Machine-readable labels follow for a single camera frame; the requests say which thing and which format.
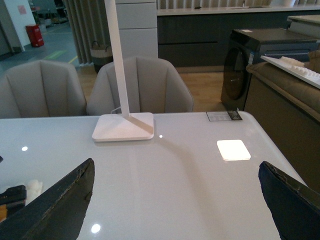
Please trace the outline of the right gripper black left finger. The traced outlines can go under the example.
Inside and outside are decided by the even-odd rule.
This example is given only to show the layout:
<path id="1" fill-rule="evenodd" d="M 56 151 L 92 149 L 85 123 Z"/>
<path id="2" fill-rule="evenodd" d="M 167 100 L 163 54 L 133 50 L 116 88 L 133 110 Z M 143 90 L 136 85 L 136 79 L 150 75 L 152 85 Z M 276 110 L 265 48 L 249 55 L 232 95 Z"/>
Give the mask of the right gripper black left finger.
<path id="1" fill-rule="evenodd" d="M 93 195 L 95 163 L 88 158 L 0 224 L 2 240 L 75 240 Z"/>

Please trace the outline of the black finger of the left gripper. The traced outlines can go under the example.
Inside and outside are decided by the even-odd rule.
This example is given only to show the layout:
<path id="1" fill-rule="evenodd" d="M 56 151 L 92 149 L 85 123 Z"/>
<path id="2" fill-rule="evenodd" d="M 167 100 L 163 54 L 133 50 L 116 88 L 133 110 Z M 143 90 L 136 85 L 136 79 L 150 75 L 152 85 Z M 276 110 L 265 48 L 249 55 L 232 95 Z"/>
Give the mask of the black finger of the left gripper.
<path id="1" fill-rule="evenodd" d="M 27 190 L 24 185 L 8 188 L 0 194 L 0 205 L 6 205 L 7 215 L 12 215 L 26 204 Z"/>

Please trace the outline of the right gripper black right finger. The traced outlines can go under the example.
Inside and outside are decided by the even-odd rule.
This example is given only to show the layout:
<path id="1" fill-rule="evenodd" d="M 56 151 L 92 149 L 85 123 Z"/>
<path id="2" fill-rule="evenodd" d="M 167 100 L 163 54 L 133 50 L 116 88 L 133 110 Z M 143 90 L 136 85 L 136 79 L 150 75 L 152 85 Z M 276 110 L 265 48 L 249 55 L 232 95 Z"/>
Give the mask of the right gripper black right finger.
<path id="1" fill-rule="evenodd" d="M 263 198 L 282 240 L 320 238 L 320 194 L 267 161 L 259 165 Z"/>

